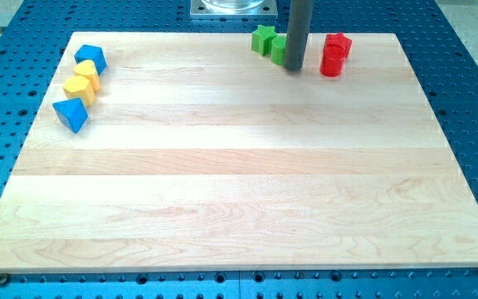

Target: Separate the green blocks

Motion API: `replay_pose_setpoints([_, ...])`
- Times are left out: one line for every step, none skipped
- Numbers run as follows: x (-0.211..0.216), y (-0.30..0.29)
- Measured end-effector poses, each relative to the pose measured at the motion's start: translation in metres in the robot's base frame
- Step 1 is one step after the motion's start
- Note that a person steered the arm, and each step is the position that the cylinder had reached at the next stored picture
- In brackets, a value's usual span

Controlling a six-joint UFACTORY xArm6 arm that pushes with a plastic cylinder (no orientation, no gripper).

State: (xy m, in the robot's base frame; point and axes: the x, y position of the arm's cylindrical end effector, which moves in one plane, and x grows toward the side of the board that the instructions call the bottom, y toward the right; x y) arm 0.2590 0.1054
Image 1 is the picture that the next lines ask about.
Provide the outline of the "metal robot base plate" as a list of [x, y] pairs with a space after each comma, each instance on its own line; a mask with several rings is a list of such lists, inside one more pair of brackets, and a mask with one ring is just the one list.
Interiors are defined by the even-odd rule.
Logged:
[[276, 17], [276, 0], [190, 0], [191, 17]]

